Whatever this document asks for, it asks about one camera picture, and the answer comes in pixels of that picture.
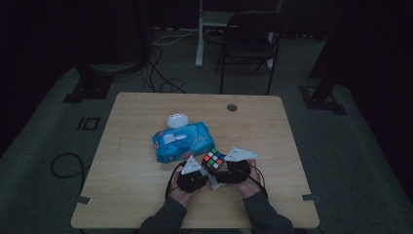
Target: table leg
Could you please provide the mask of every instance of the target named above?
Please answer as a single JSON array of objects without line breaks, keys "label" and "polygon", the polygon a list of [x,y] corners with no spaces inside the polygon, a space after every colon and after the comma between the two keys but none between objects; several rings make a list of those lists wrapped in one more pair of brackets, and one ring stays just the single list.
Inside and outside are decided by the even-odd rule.
[{"label": "table leg", "polygon": [[[273,35],[274,35],[274,32],[270,32],[268,34],[268,40],[270,41],[270,43],[271,43],[271,40],[273,39]],[[273,69],[273,59],[272,58],[267,60],[267,67],[268,67],[269,70]]]},{"label": "table leg", "polygon": [[204,58],[204,18],[203,18],[203,4],[204,1],[200,0],[200,14],[199,14],[199,35],[198,35],[198,48],[197,48],[197,57],[195,59],[195,65],[197,67],[203,66]]}]

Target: sleeve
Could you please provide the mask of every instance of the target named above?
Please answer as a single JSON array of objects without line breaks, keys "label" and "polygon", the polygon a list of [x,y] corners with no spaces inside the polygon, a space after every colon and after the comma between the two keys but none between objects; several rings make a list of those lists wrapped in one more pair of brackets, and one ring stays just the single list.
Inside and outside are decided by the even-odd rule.
[{"label": "sleeve", "polygon": [[155,215],[146,218],[140,225],[141,234],[177,233],[182,225],[187,210],[181,204],[167,198]]},{"label": "sleeve", "polygon": [[278,214],[262,192],[244,199],[244,206],[254,233],[294,234],[291,221]]}]

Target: desk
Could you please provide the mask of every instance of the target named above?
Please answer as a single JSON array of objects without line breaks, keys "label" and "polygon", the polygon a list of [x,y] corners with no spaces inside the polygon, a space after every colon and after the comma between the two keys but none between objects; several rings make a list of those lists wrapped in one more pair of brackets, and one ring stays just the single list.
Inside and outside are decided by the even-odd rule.
[{"label": "desk", "polygon": [[[229,111],[230,103],[238,110]],[[233,146],[256,151],[270,203],[295,227],[319,225],[314,202],[301,197],[311,191],[279,97],[121,93],[81,194],[91,202],[77,204],[74,227],[137,228],[163,205],[177,162],[157,162],[152,136],[174,113],[203,121],[223,153]],[[208,182],[188,210],[182,228],[250,227],[242,198],[229,185],[213,191]]]},{"label": "desk", "polygon": [[198,47],[195,58],[195,65],[197,67],[202,67],[204,63],[204,25],[225,27],[232,14],[234,13],[204,12],[204,0],[200,0]]}]

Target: wet wipes package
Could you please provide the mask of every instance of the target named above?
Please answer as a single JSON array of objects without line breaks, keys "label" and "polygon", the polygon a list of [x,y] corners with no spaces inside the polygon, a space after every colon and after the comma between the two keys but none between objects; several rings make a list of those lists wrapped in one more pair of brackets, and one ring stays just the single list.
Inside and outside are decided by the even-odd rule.
[{"label": "wet wipes package", "polygon": [[203,122],[159,131],[152,140],[158,162],[164,164],[206,154],[215,147]]}]

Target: black chair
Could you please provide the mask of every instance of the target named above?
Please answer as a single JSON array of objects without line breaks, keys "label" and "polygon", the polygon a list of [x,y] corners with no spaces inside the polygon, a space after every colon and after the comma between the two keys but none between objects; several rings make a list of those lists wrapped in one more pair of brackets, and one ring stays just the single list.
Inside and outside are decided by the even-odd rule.
[{"label": "black chair", "polygon": [[234,13],[223,29],[223,43],[215,71],[221,64],[223,92],[225,66],[228,64],[258,64],[258,70],[267,59],[273,59],[267,92],[270,93],[279,53],[280,40],[288,32],[292,17],[287,12],[243,11]]}]

